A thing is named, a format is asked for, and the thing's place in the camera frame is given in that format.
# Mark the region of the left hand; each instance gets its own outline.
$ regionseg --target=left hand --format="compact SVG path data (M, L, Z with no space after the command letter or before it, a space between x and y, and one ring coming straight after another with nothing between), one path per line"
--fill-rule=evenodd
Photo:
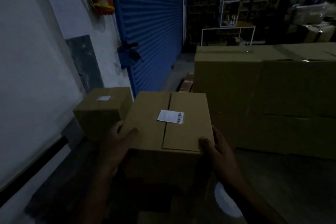
M137 137L138 129L132 129L125 137L118 134L123 121L115 123L100 147L100 167L103 172L115 175L119 164L124 159L132 141Z

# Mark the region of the forearm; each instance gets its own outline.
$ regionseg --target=forearm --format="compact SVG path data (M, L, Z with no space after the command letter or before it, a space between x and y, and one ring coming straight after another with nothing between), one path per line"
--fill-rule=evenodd
M100 224L102 222L110 193L111 180L116 173L113 170L116 171L116 167L106 167L105 165L98 167L77 224Z
M287 223L246 181L226 188L248 223Z

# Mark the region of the white round object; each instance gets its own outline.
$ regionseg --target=white round object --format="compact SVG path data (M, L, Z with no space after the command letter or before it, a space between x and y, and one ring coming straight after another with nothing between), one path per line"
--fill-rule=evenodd
M242 212L238 208L237 204L233 201L231 197L226 193L223 185L218 182L215 187L215 199L223 212L233 218L240 218L243 216Z

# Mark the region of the corrugated metal door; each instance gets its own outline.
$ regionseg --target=corrugated metal door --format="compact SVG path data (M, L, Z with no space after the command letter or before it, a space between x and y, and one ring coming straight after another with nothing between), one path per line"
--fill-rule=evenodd
M183 43L183 0L113 0L121 41L138 43L128 66L134 95L162 90Z

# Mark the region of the yellow band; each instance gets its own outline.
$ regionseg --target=yellow band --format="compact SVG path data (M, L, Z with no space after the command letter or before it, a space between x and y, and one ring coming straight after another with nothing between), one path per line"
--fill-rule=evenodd
M106 5L106 4L99 4L99 3L94 3L94 6L102 6L102 7L106 7L106 8L111 8L114 10L114 6L112 5Z

